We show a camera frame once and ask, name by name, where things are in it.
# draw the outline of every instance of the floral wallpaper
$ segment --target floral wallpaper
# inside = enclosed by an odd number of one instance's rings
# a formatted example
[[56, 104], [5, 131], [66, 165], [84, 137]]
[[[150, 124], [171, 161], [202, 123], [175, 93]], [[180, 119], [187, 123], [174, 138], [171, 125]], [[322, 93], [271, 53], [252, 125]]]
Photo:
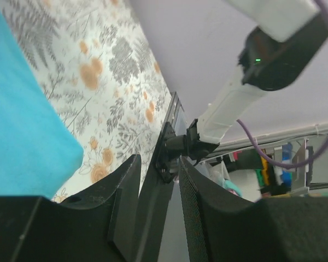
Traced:
[[134, 153], [144, 181], [171, 96], [128, 1], [0, 0], [42, 91], [84, 148], [56, 202]]

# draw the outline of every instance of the black mount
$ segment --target black mount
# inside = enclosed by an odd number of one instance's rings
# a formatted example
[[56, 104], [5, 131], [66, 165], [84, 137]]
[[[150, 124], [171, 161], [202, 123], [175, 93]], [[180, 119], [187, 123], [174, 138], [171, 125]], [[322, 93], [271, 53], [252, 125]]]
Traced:
[[264, 91], [276, 91], [291, 85], [328, 38], [321, 13], [284, 43], [273, 40], [260, 28], [247, 37], [239, 64], [243, 66], [243, 84]]
[[170, 183], [177, 172], [172, 171], [172, 166], [177, 166], [177, 161], [180, 156], [190, 157], [196, 160], [196, 163], [212, 153], [219, 144], [209, 144], [201, 142], [197, 133], [197, 122], [195, 119], [187, 129], [185, 135], [175, 135], [175, 131], [169, 122], [165, 123], [163, 129], [161, 144], [159, 149], [156, 167], [166, 183]]

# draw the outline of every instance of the green item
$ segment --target green item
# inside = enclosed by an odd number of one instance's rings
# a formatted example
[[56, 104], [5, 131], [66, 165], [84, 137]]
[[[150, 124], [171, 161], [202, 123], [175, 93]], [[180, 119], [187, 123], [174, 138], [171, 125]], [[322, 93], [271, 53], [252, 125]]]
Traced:
[[257, 180], [259, 182], [260, 188], [264, 188], [265, 187], [265, 182], [263, 180], [263, 177], [262, 177], [262, 174], [261, 174], [261, 170], [260, 169], [256, 169], [255, 172], [256, 172], [256, 175], [257, 175]]

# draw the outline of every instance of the white ceiling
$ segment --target white ceiling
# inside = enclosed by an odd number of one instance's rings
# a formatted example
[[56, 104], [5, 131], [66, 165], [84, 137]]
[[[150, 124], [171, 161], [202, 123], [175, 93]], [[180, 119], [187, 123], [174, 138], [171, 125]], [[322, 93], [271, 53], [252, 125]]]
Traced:
[[[256, 24], [222, 0], [131, 2], [169, 89], [192, 121], [231, 75]], [[328, 43], [295, 84], [270, 93], [241, 119], [256, 135], [328, 121]], [[226, 137], [244, 133], [235, 125]]]

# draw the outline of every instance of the turquoise fabric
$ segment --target turquoise fabric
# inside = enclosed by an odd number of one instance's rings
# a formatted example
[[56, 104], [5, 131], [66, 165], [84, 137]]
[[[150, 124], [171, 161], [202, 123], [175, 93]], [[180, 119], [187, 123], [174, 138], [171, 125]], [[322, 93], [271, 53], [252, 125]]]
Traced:
[[0, 195], [52, 198], [82, 158], [0, 12]]
[[223, 188], [229, 190], [235, 191], [240, 197], [242, 197], [242, 191], [239, 187], [237, 187], [235, 184], [233, 184], [230, 180], [225, 180]]

